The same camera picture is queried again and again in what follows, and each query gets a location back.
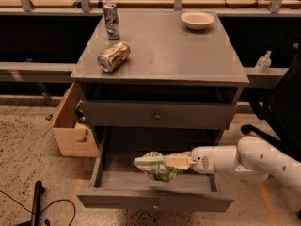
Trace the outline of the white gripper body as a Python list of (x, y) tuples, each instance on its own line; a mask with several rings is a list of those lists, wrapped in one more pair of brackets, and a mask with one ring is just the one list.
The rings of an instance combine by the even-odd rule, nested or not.
[(196, 147), (191, 151), (191, 159), (194, 164), (191, 170), (199, 174), (214, 174), (214, 148)]

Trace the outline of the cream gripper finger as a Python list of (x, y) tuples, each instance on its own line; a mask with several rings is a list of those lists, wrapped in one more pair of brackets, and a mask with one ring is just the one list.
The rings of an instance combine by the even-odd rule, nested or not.
[(165, 155), (163, 161), (167, 167), (172, 167), (179, 170), (188, 170), (193, 165), (197, 164), (197, 162), (191, 158), (189, 152)]

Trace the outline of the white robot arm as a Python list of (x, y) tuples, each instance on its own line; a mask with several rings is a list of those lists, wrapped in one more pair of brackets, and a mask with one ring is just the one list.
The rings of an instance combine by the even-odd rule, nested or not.
[(180, 170), (191, 169), (199, 174), (225, 172), (248, 182), (262, 182), (272, 175), (301, 192), (301, 163), (259, 137), (242, 137), (237, 146), (196, 147), (190, 152), (166, 155), (163, 161)]

